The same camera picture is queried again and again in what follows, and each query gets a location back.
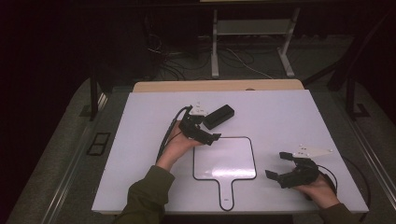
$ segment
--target person's right hand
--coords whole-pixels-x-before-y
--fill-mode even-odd
[[[329,183],[319,175],[318,179],[309,185],[301,185],[294,189],[308,195],[321,209],[326,209],[340,203],[335,193],[332,191]]]
[[[186,137],[178,127],[179,124],[180,121],[178,120],[175,127],[172,129],[172,132],[169,134],[169,139],[166,143],[163,154],[156,163],[157,166],[166,171],[170,171],[173,164],[188,150],[202,145],[202,143]]]

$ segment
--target wire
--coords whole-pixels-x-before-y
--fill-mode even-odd
[[[160,51],[158,51],[158,50],[155,50],[155,49],[149,49],[149,48],[148,48],[148,50],[151,51],[151,52],[154,52],[154,53],[163,54],[162,52],[160,52]]]
[[[253,55],[251,55],[250,53],[247,53],[247,52],[245,52],[245,51],[242,51],[242,50],[238,50],[238,51],[236,51],[236,50],[231,50],[231,49],[228,49],[228,48],[225,48],[225,50],[227,50],[227,51],[229,51],[229,52],[231,52],[231,54],[233,55],[233,56],[235,56],[235,53],[236,52],[244,52],[249,58],[250,58],[250,61],[249,62],[245,62],[245,60],[243,60],[243,59],[241,59],[241,57],[237,57],[237,58],[239,58],[238,60],[236,60],[236,59],[234,59],[233,57],[232,58],[230,58],[230,57],[227,57],[227,56],[223,56],[224,58],[226,58],[226,59],[228,59],[228,60],[230,60],[230,61],[234,61],[234,62],[243,62],[244,64],[253,64],[254,63],[254,57],[253,57]]]
[[[335,177],[335,175],[332,173],[332,171],[330,171],[329,169],[327,169],[326,167],[321,166],[321,165],[318,165],[318,167],[327,170],[332,175],[332,177],[334,178],[334,182],[335,182],[335,192],[337,192],[337,190],[338,190],[338,181],[337,181],[337,178]]]
[[[172,61],[172,60],[168,60],[168,62],[169,62],[169,63],[174,63],[174,64],[176,64],[177,66],[179,66],[179,67],[182,68],[182,69],[186,69],[186,70],[199,70],[199,69],[205,67],[205,66],[209,63],[209,59],[210,59],[210,54],[207,55],[204,64],[202,64],[202,65],[200,65],[200,66],[198,66],[198,67],[194,67],[194,68],[185,67],[185,66],[183,66],[181,63],[177,63],[177,62],[174,62],[174,61]]]
[[[221,59],[221,61],[222,61],[223,63],[227,64],[228,66],[230,66],[230,67],[232,67],[232,68],[245,68],[244,65],[239,65],[239,64],[240,64],[239,61],[234,60],[234,59],[230,59],[230,58],[226,57],[226,56],[225,56],[224,54],[222,54],[220,51],[218,51],[218,56],[219,56],[219,58]],[[238,62],[238,66],[235,66],[235,65],[232,65],[232,64],[230,64],[230,63],[225,62],[224,58],[225,58],[225,59],[229,59],[229,60],[234,61],[234,62]]]
[[[158,71],[158,75],[157,76],[160,76],[163,79],[163,81],[165,81],[165,73],[164,73],[164,71],[162,69],[160,69]]]
[[[169,69],[167,67],[160,66],[160,68],[165,70],[165,71],[167,71],[167,72],[169,72],[171,75],[173,75],[173,77],[175,77],[177,79],[177,81],[179,81],[177,73],[175,73],[174,71],[172,71],[171,69]]]
[[[158,151],[157,159],[156,159],[155,162],[157,162],[160,159],[161,155],[163,154],[163,150],[165,149],[165,146],[166,146],[166,144],[168,142],[169,135],[171,134],[173,128],[175,127],[175,124],[176,124],[178,116],[181,114],[181,112],[183,112],[184,110],[187,110],[189,108],[191,108],[191,107],[190,106],[184,106],[175,115],[175,118],[172,120],[171,124],[169,125],[168,131],[166,131],[166,134],[163,137],[163,141],[161,142],[160,150]]]
[[[159,36],[157,36],[157,35],[154,35],[154,34],[149,34],[148,36],[156,37],[158,39],[159,44],[158,44],[158,47],[155,50],[161,49],[161,47],[163,46],[163,42],[161,41],[161,38]]]
[[[168,70],[168,71],[174,71],[175,74],[181,76],[183,78],[183,80],[186,80],[186,77],[183,75],[182,72],[180,72],[179,70],[177,70],[175,67],[172,67],[166,63],[163,63],[163,66]]]
[[[267,36],[265,38],[262,38],[262,35],[243,35],[243,36],[248,36],[248,38],[244,38],[244,40],[249,40],[247,45],[243,45],[240,44],[239,41],[235,42],[236,47],[238,48],[239,51],[243,51],[246,54],[248,54],[249,56],[253,57],[252,54],[268,54],[268,53],[273,53],[276,52],[276,48],[271,48],[268,50],[264,50],[264,51],[257,51],[257,47],[254,47],[254,51],[253,52],[249,52],[248,49],[250,49],[252,46],[254,46],[255,44],[259,43],[259,45],[261,46],[262,43],[265,44],[279,44],[278,41],[275,41],[274,38],[271,36]],[[227,43],[220,43],[219,42],[219,49],[221,47],[225,47],[225,46],[230,46],[230,44]]]
[[[230,50],[230,49],[227,49],[228,51],[230,51],[246,68],[248,68],[248,69],[250,69],[250,70],[252,70],[253,72],[256,72],[256,73],[259,73],[259,74],[262,74],[262,75],[265,75],[266,77],[269,77],[269,78],[271,78],[271,79],[274,79],[273,77],[270,77],[270,76],[268,76],[267,74],[265,74],[265,73],[263,73],[263,72],[260,72],[260,71],[257,71],[257,70],[255,70],[255,69],[253,69],[253,68],[251,68],[251,67],[249,67],[247,64],[245,64],[244,63],[244,61],[242,61],[239,57],[238,57],[238,55],[236,55],[232,50]]]
[[[233,55],[233,57],[231,58],[231,57],[228,57],[228,56],[226,56],[225,54],[222,54],[221,53],[221,50],[227,50],[227,49],[221,49],[221,48],[219,48],[219,50],[218,50],[218,55],[220,55],[221,57],[223,57],[223,58],[225,58],[225,59],[227,59],[227,60],[229,60],[229,61],[232,61],[232,62],[236,62],[236,63],[240,63],[241,62],[241,60],[237,60],[237,59],[235,59],[235,56]],[[245,62],[244,60],[242,60],[242,62],[244,63],[244,64],[252,64],[252,63],[254,63],[254,57],[251,55],[251,54],[248,54],[248,53],[246,53],[250,58],[251,58],[251,62]],[[228,64],[227,63],[227,65],[229,65],[229,66],[231,66],[231,67],[235,67],[235,68],[243,68],[243,67],[245,67],[245,66],[240,66],[240,67],[238,67],[238,66],[233,66],[233,65],[230,65],[230,64]]]
[[[169,144],[174,138],[176,138],[176,136],[178,136],[179,134],[181,134],[181,132],[175,134],[175,136],[173,136],[171,139],[169,139],[169,140],[166,142],[166,145],[165,145],[165,146],[168,146],[168,144]]]
[[[364,184],[366,185],[367,188],[367,207],[370,209],[371,206],[371,198],[372,198],[372,193],[371,193],[371,189],[370,189],[370,185],[369,185],[369,181],[367,180],[367,177],[363,174],[363,172],[361,171],[361,169],[359,169],[359,167],[353,163],[350,159],[348,159],[345,156],[341,156],[345,161],[349,162],[349,164],[351,164],[352,166],[355,167],[355,169],[359,172],[359,174],[361,175],[361,177],[363,178]],[[359,219],[359,222],[363,222],[364,219],[366,219],[368,213],[364,213],[361,218]]]

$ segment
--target gray floor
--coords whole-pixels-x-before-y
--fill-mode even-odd
[[[303,80],[338,60],[351,40],[350,36],[329,36],[325,40],[316,37],[293,39],[288,55],[296,78]],[[276,47],[280,44],[279,38],[272,37],[254,41],[248,37],[232,41],[220,40],[220,79],[267,78],[247,69],[229,49],[249,67],[273,78],[286,78],[276,55]],[[161,70],[155,80],[177,80],[178,72],[190,80],[211,79],[209,47],[203,41],[202,53],[198,58],[178,54],[177,49],[168,50],[170,61],[166,64],[172,67],[173,72]],[[396,220],[395,208],[363,151],[368,143],[388,172],[389,178],[395,180],[396,164],[393,161],[396,158],[396,128],[360,85],[357,87],[356,101],[367,108],[371,117],[351,121],[344,111],[345,90],[329,92],[326,88],[329,78],[330,75],[323,77],[307,88],[317,103],[332,139],[341,154],[348,159],[346,165],[363,198],[366,202],[371,201],[370,213],[364,223],[393,223]],[[106,104],[101,107],[98,117],[95,121],[89,121],[88,117],[83,114],[81,116],[84,106],[90,103],[89,81],[81,85],[8,223],[110,223],[114,219],[112,216],[92,212],[91,206],[130,90],[128,87],[117,87],[107,94]],[[355,134],[357,128],[367,142],[362,143]],[[85,152],[96,133],[111,133],[105,154],[100,157],[87,156]],[[356,164],[359,170],[349,161]],[[370,189],[367,189],[360,171],[368,179]],[[296,224],[321,223],[316,214],[296,215],[293,219]]]

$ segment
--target green sleeve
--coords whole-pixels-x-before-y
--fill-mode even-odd
[[[319,211],[325,224],[360,224],[343,203]]]
[[[151,166],[145,178],[129,188],[128,202],[114,223],[160,223],[174,180],[175,177],[163,168]]]

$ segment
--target metal stand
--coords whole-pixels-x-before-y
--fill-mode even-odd
[[[328,88],[331,91],[339,91],[346,81],[346,112],[350,116],[352,120],[355,120],[358,117],[369,117],[367,110],[363,105],[357,104],[358,108],[361,112],[354,111],[354,102],[355,102],[355,79],[357,74],[352,73],[353,66],[356,65],[359,57],[362,55],[365,47],[370,42],[371,38],[378,30],[382,22],[387,18],[389,13],[394,9],[393,7],[389,7],[386,13],[383,13],[382,10],[377,12],[376,17],[373,18],[372,24],[369,24],[367,29],[364,29],[360,35],[358,35],[348,51],[344,55],[344,57],[340,60],[339,66],[335,70],[334,75],[332,75],[331,80],[328,83]]]
[[[244,21],[218,21],[218,12],[214,10],[213,14],[213,38],[212,38],[212,77],[219,78],[219,64],[217,54],[218,35],[285,35],[285,42],[279,48],[278,54],[283,64],[286,75],[294,77],[291,64],[286,52],[293,35],[294,27],[300,8],[297,7],[293,11],[291,19],[285,20],[244,20]]]
[[[339,60],[339,61],[337,61],[337,62],[335,62],[335,63],[333,63],[333,64],[331,64],[331,65],[329,65],[329,66],[327,66],[327,67],[325,67],[324,69],[320,70],[318,73],[314,74],[313,76],[304,79],[304,80],[302,81],[304,87],[306,87],[307,85],[311,84],[312,82],[314,82],[314,81],[320,79],[321,77],[324,77],[324,76],[326,76],[326,75],[329,75],[330,72],[332,72],[332,71],[334,71],[335,69],[337,69],[337,67],[338,67],[338,65],[339,65],[339,63],[340,63],[340,61],[341,61],[341,60]]]

